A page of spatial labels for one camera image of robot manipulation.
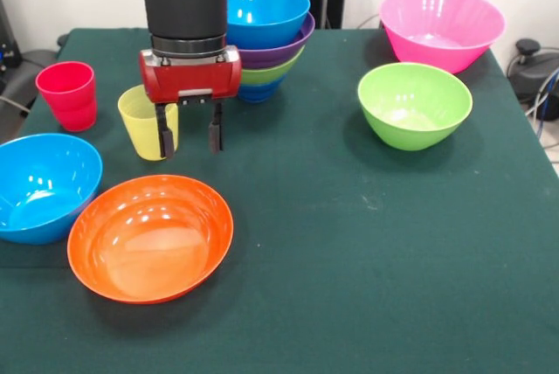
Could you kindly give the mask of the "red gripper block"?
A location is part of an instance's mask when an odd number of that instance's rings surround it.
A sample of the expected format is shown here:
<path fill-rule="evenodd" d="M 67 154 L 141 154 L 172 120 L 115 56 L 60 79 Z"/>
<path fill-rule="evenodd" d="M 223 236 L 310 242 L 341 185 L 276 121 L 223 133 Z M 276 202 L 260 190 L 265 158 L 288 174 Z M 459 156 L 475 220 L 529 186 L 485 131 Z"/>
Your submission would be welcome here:
<path fill-rule="evenodd" d="M 222 100 L 234 97 L 242 77 L 241 58 L 234 45 L 227 45 L 217 55 L 194 59 L 168 58 L 156 55 L 151 49 L 142 50 L 139 66 L 147 96 L 156 104 L 162 159 L 172 158 L 176 150 L 175 104 L 191 98 Z M 213 154 L 223 150 L 222 117 L 223 104 L 216 102 L 209 125 L 209 146 Z"/>

